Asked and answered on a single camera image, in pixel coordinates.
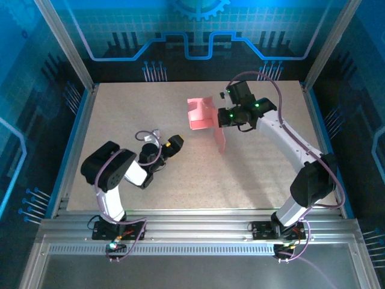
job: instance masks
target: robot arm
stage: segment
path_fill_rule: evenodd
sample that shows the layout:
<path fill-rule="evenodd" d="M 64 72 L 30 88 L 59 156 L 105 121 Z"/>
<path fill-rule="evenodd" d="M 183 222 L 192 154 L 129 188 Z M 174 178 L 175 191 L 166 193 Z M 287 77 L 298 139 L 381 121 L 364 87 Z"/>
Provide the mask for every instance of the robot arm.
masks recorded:
<path fill-rule="evenodd" d="M 182 146 L 183 139 L 179 135 L 174 135 L 168 139 L 166 144 L 162 145 L 161 154 L 159 158 L 156 158 L 160 148 L 151 139 L 148 139 L 139 156 L 141 163 L 151 162 L 150 165 L 145 166 L 140 166 L 135 161 L 137 157 L 135 152 L 126 149 L 119 153 L 102 172 L 97 184 L 97 187 L 100 188 L 100 191 L 97 192 L 98 203 L 103 212 L 101 217 L 111 224 L 125 220 L 126 214 L 119 194 L 120 181 L 125 178 L 131 184 L 145 189 L 152 182 L 153 174 L 165 165 L 167 159 L 178 153 Z M 90 185 L 94 185 L 99 170 L 119 149 L 119 145 L 108 141 L 83 162 L 81 174 L 85 176 Z"/>
<path fill-rule="evenodd" d="M 337 170 L 335 157 L 332 154 L 323 155 L 284 121 L 285 127 L 306 145 L 307 150 L 302 148 L 282 128 L 277 107 L 267 98 L 257 101 L 245 81 L 231 85 L 220 95 L 226 104 L 225 108 L 218 110 L 220 127 L 237 126 L 241 131 L 241 126 L 248 123 L 251 129 L 242 132 L 255 129 L 267 136 L 297 173 L 290 187 L 291 196 L 272 216 L 272 221 L 279 227 L 292 226 L 309 207 L 334 190 L 334 182 L 328 172 L 308 152 L 312 151 L 320 157 L 334 172 Z"/>

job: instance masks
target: speckled surface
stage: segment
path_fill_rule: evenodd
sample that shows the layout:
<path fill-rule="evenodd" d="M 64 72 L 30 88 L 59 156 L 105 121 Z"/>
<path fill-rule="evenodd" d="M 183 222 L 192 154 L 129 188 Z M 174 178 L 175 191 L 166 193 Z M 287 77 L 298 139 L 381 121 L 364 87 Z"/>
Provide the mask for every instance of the speckled surface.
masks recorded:
<path fill-rule="evenodd" d="M 226 152 L 218 153 L 212 129 L 192 131 L 187 99 L 213 96 L 223 107 L 219 92 L 226 82 L 103 83 L 96 96 L 90 124 L 75 175 L 68 210 L 97 210 L 92 188 L 80 174 L 80 165 L 106 141 L 140 152 L 134 139 L 141 130 L 159 128 L 163 140 L 183 136 L 182 150 L 154 175 L 146 190 L 120 184 L 123 207 L 134 209 L 276 208 L 289 197 L 295 172 L 266 137 L 227 128 Z M 278 104 L 269 82 L 249 82 L 256 99 Z M 305 140 L 318 147 L 316 135 L 298 81 L 278 81 L 283 95 L 283 117 Z M 333 204 L 330 196 L 324 203 Z"/>

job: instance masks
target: perforated metal strip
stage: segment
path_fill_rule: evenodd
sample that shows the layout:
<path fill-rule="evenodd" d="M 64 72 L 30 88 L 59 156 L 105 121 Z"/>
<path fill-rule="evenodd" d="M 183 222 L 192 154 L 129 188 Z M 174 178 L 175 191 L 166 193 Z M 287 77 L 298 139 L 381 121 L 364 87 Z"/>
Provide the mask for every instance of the perforated metal strip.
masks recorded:
<path fill-rule="evenodd" d="M 106 244 L 52 244 L 51 255 L 104 255 Z M 116 255 L 124 254 L 127 249 Z M 179 255 L 179 256 L 270 256 L 272 244 L 138 244 L 133 255 Z"/>

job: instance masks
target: wire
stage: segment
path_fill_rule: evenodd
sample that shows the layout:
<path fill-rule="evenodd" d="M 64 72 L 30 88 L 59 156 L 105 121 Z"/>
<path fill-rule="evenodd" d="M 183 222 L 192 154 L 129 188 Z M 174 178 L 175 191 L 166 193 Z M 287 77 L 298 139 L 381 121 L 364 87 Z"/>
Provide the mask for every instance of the wire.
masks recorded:
<path fill-rule="evenodd" d="M 295 259 L 298 259 L 302 254 L 303 252 L 305 252 L 306 248 L 308 247 L 309 245 L 309 241 L 310 241 L 310 238 L 311 238 L 311 229 L 310 229 L 310 224 L 309 224 L 309 221 L 308 220 L 305 220 L 303 219 L 302 222 L 305 222 L 306 225 L 307 225 L 307 230 L 308 230 L 308 233 L 307 233 L 307 239 L 306 239 L 306 243 L 305 243 L 305 246 L 302 248 L 301 252 L 298 253 L 297 255 L 295 256 L 291 256 L 290 259 L 286 259 L 286 262 L 290 262 L 290 261 L 294 261 Z"/>
<path fill-rule="evenodd" d="M 118 221 L 115 221 L 113 218 L 111 218 L 106 212 L 105 212 L 105 208 L 104 206 L 102 205 L 102 194 L 100 193 L 102 190 L 98 187 L 98 183 L 99 183 L 99 178 L 100 176 L 102 175 L 102 173 L 104 172 L 104 170 L 106 169 L 106 167 L 108 167 L 108 165 L 114 160 L 114 158 L 116 158 L 120 153 L 124 152 L 125 149 L 119 149 L 117 152 L 115 152 L 113 155 L 110 156 L 110 158 L 106 161 L 106 163 L 100 168 L 99 172 L 97 173 L 96 177 L 95 177 L 95 183 L 94 183 L 94 189 L 95 189 L 95 193 L 96 193 L 96 199 L 97 199 L 97 204 L 99 205 L 99 208 L 102 212 L 102 214 L 104 215 L 104 217 L 109 220 L 110 222 L 112 223 L 115 223 L 115 224 L 118 224 L 118 225 L 132 225 L 132 224 L 136 224 L 136 223 L 139 223 L 139 222 L 144 222 L 143 223 L 143 226 L 142 228 L 140 229 L 140 232 L 138 234 L 138 237 L 136 238 L 136 240 L 134 241 L 132 247 L 128 250 L 128 252 L 123 255 L 122 257 L 116 257 L 116 258 L 110 258 L 109 257 L 109 254 L 108 254 L 108 251 L 106 251 L 106 256 L 109 258 L 109 260 L 112 262 L 112 261 L 116 261 L 116 262 L 119 262 L 120 260 L 123 260 L 125 258 L 127 258 L 127 256 L 132 252 L 132 250 L 134 249 L 135 245 L 137 244 L 141 234 L 144 232 L 144 229 L 147 225 L 147 218 L 140 218 L 138 220 L 134 220 L 134 221 L 124 221 L 124 222 L 118 222 Z"/>
<path fill-rule="evenodd" d="M 333 173 L 333 171 L 328 167 L 328 165 L 326 165 L 325 162 L 323 162 L 322 159 L 320 159 L 316 154 L 314 154 L 311 150 L 309 150 L 309 148 L 304 144 L 302 143 L 302 141 L 300 141 L 287 127 L 286 125 L 283 123 L 283 119 L 282 119 L 282 94 L 281 94 L 281 91 L 277 85 L 277 83 L 272 79 L 270 78 L 268 75 L 262 73 L 262 72 L 258 72 L 258 71 L 245 71 L 245 72 L 241 72 L 239 74 L 237 74 L 233 79 L 230 80 L 229 84 L 226 86 L 226 89 L 231 85 L 231 83 L 233 83 L 234 81 L 238 80 L 238 78 L 240 76 L 243 76 L 243 75 L 250 75 L 250 74 L 253 74 L 253 75 L 259 75 L 259 76 L 262 76 L 264 77 L 265 79 L 267 79 L 268 81 L 270 81 L 274 87 L 276 88 L 277 90 L 277 93 L 278 93 L 278 97 L 279 97 L 279 104 L 278 104 L 278 120 L 279 120 L 279 123 L 280 125 L 282 126 L 282 128 L 286 131 L 286 133 L 299 145 L 301 146 L 301 148 L 303 148 L 309 155 L 311 155 L 312 157 L 314 157 L 314 159 L 319 162 L 321 164 L 322 167 L 324 167 L 324 169 L 328 172 L 328 174 L 331 176 L 331 178 L 333 179 L 333 181 L 336 183 L 338 189 L 340 190 L 341 192 L 341 200 L 339 202 L 339 204 L 337 205 L 324 205 L 324 204 L 316 204 L 315 206 L 317 207 L 323 207 L 323 208 L 329 208 L 329 209 L 338 209 L 338 208 L 341 208 L 344 204 L 345 204 L 345 201 L 346 201 L 346 196 L 345 196 L 345 190 L 343 189 L 341 183 L 339 182 L 339 180 L 337 179 L 337 176 Z M 310 211 L 311 209 L 313 208 L 313 206 L 309 207 L 305 213 L 300 217 L 300 218 L 303 218 L 304 216 L 306 216 Z"/>
<path fill-rule="evenodd" d="M 99 217 L 99 220 L 100 220 L 100 215 L 95 215 L 93 216 L 87 223 L 87 228 L 90 229 L 90 230 L 93 230 L 94 228 L 90 228 L 90 223 L 96 218 L 96 217 Z"/>
<path fill-rule="evenodd" d="M 114 262 L 119 262 L 119 261 L 124 260 L 125 258 L 127 258 L 127 257 L 131 254 L 131 252 L 134 250 L 134 247 L 136 246 L 137 242 L 139 241 L 141 234 L 144 232 L 144 228 L 146 227 L 146 225 L 147 225 L 147 220 L 144 221 L 143 226 L 142 226 L 142 228 L 140 229 L 137 238 L 135 239 L 134 243 L 132 244 L 131 248 L 127 251 L 126 254 L 124 254 L 122 257 L 115 257 L 115 258 L 112 258 L 112 257 L 109 255 L 109 252 L 106 251 L 106 257 L 109 258 L 109 260 L 110 260 L 111 262 L 113 262 L 113 261 L 114 261 Z"/>
<path fill-rule="evenodd" d="M 150 161 L 149 163 L 146 163 L 146 164 L 143 164 L 143 163 L 138 163 L 139 166 L 141 167 L 145 167 L 145 166 L 151 166 L 152 164 L 155 164 L 158 159 L 161 157 L 161 154 L 162 154 L 162 146 L 161 146 L 161 142 L 159 141 L 159 138 L 155 135 L 154 131 L 138 131 L 136 134 L 135 134 L 135 139 L 138 140 L 138 141 L 144 141 L 144 137 L 143 138 L 139 138 L 138 137 L 138 134 L 149 134 L 149 135 L 152 135 L 155 140 L 156 140 L 156 143 L 159 147 L 159 151 L 158 151 L 158 154 L 156 155 L 155 159 Z"/>
<path fill-rule="evenodd" d="M 117 251 L 122 250 L 124 248 L 127 248 L 127 246 L 125 244 L 118 244 L 116 249 L 114 249 L 114 250 L 108 250 L 107 249 L 106 253 L 107 253 L 107 251 L 108 251 L 108 253 L 114 253 L 114 252 L 117 252 Z"/>
<path fill-rule="evenodd" d="M 239 125 L 236 125 L 238 127 L 238 131 L 240 132 L 249 132 L 249 131 L 252 131 L 254 128 L 249 128 L 249 129 L 245 129 L 244 131 L 241 130 L 241 127 Z"/>
<path fill-rule="evenodd" d="M 293 254 L 290 254 L 288 252 L 280 252 L 280 254 L 284 254 L 284 255 L 288 255 L 288 256 L 293 255 Z M 338 289 L 338 287 L 334 285 L 334 283 L 329 279 L 329 277 L 326 276 L 326 274 L 317 265 L 315 265 L 314 263 L 310 262 L 308 259 L 305 259 L 303 257 L 298 257 L 298 259 L 301 260 L 302 262 L 305 262 L 306 264 L 312 266 L 316 271 L 318 271 L 318 273 L 321 274 L 322 277 L 324 277 L 326 279 L 326 281 L 331 286 L 331 288 Z"/>

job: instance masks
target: gear logo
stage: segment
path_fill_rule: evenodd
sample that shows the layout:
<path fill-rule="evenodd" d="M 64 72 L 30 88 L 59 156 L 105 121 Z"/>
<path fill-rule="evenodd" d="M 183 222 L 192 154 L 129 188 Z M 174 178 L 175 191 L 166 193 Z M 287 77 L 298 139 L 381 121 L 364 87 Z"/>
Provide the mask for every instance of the gear logo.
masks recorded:
<path fill-rule="evenodd" d="M 170 0 L 175 12 L 187 16 L 189 20 L 209 20 L 210 16 L 216 17 L 218 11 L 224 11 L 224 6 L 230 4 L 229 0 Z"/>
<path fill-rule="evenodd" d="M 28 28 L 35 19 L 33 0 L 0 0 L 0 8 L 8 8 L 13 20 L 22 28 Z"/>

